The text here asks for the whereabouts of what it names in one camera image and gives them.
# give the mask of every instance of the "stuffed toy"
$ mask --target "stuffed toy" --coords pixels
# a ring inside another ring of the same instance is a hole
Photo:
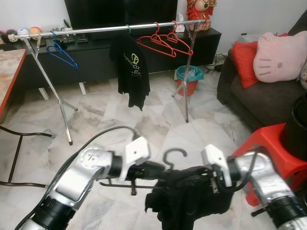
[[[17,31],[16,30],[8,30],[6,32],[6,35],[9,39],[9,42],[17,42],[18,39],[14,38],[14,35],[17,35]]]
[[[31,27],[30,28],[30,31],[29,31],[29,34],[39,34],[39,33],[41,33],[42,32],[42,30],[39,28],[39,27],[36,27],[36,26],[34,26],[34,27]]]
[[[305,65],[302,68],[300,81],[301,81],[302,87],[305,90],[307,90],[307,62],[305,63]]]
[[[0,30],[0,44],[8,43],[8,37],[4,31]]]
[[[307,31],[287,37],[263,34],[254,59],[256,78],[267,83],[297,79],[307,59],[306,37]]]
[[[197,31],[208,30],[211,27],[210,15],[213,15],[213,8],[216,6],[216,0],[187,0],[188,8],[186,15],[188,20],[202,20],[205,23],[200,23]],[[190,24],[189,29],[193,30],[194,25]]]
[[[28,34],[29,34],[29,30],[26,29],[26,28],[20,28],[20,29],[17,31],[17,34],[18,34],[18,35],[28,35]]]

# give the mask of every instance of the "figurine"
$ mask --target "figurine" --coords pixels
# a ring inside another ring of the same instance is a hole
[[[17,42],[18,41],[17,38],[14,38],[14,35],[17,35],[16,30],[8,30],[6,32],[6,35],[7,35],[8,39],[9,39],[9,42]]]
[[[186,15],[188,20],[202,20],[205,23],[198,25],[197,31],[208,30],[211,26],[210,15],[213,14],[213,8],[216,6],[216,0],[187,0],[188,9]],[[189,29],[193,30],[194,25],[190,24]]]
[[[20,28],[20,29],[17,31],[17,34],[18,34],[18,35],[28,35],[28,34],[29,34],[29,30],[26,29],[26,28]]]
[[[7,43],[8,37],[4,31],[0,30],[0,44]]]
[[[42,30],[39,28],[39,27],[36,27],[36,26],[34,26],[34,27],[31,27],[30,28],[30,34],[32,35],[32,34],[39,34],[39,33],[41,33],[42,32]]]

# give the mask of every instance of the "chair leg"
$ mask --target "chair leg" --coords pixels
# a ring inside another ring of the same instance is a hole
[[[13,178],[13,174],[14,174],[14,170],[15,170],[15,166],[17,163],[17,159],[18,159],[18,154],[19,154],[19,150],[20,150],[20,146],[23,140],[24,136],[45,136],[45,137],[52,137],[51,134],[47,134],[47,133],[19,133],[19,132],[15,132],[12,131],[10,129],[4,128],[2,126],[0,126],[0,130],[3,130],[5,132],[11,133],[13,135],[17,135],[20,136],[19,137],[19,141],[18,141],[18,145],[17,145],[17,149],[16,149],[16,153],[14,156],[14,160],[13,160],[13,164],[11,167],[11,171],[10,171],[10,176],[8,179],[8,182],[4,182],[4,181],[0,181],[0,185],[4,185],[4,186],[33,186],[33,187],[40,187],[40,188],[45,188],[46,185],[44,184],[37,184],[37,183],[12,183],[12,178]]]

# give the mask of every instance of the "red clothes hanger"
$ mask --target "red clothes hanger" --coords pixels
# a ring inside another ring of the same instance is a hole
[[[176,53],[174,52],[174,49],[168,43],[166,43],[165,41],[162,41],[162,39],[160,38],[160,35],[158,35],[158,32],[160,30],[159,23],[155,22],[155,24],[158,26],[158,30],[151,36],[142,36],[142,37],[138,38],[137,43],[140,44],[141,46],[147,47],[147,48],[152,49],[152,50],[159,52],[161,54],[165,54],[165,55],[168,55],[170,57],[175,58]],[[158,49],[155,49],[155,48],[152,48],[148,45],[143,44],[142,39],[144,39],[144,38],[150,38],[151,42],[168,48],[170,50],[170,53],[166,53],[166,52],[163,52],[161,50],[158,50]]]
[[[184,44],[188,48],[187,52],[183,51],[183,50],[180,50],[180,49],[173,48],[173,47],[172,47],[172,49],[175,50],[175,51],[178,51],[180,53],[183,53],[183,54],[187,54],[187,55],[190,55],[190,56],[193,55],[193,50],[191,50],[190,46],[187,43],[185,43],[184,41],[182,41],[181,39],[179,39],[177,37],[177,35],[175,34],[175,30],[177,29],[177,22],[176,21],[172,21],[172,22],[175,23],[175,28],[173,29],[173,32],[170,32],[167,35],[166,34],[162,34],[162,35],[160,35],[160,38],[161,37],[166,37],[167,41],[170,41],[170,42],[173,42],[173,43],[176,43],[176,44],[178,42]]]

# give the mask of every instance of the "sofa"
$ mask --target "sofa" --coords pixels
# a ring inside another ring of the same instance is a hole
[[[307,30],[307,12],[288,34],[295,35],[304,30]],[[255,131],[287,122],[292,104],[303,92],[300,82],[296,80],[259,82],[244,89],[230,49],[219,78],[217,99],[231,107]]]

